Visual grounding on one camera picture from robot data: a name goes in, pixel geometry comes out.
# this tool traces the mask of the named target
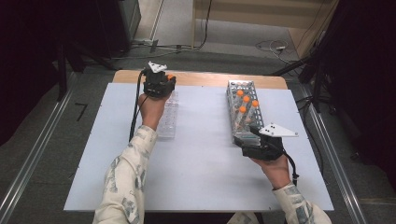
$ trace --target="human hand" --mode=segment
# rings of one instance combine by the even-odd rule
[[[157,126],[165,110],[165,102],[169,99],[171,94],[163,98],[149,97],[145,93],[139,96],[138,104],[143,125],[150,127],[154,131],[157,130]]]
[[[285,155],[276,161],[252,160],[260,165],[274,189],[281,189],[290,183],[288,158]]]

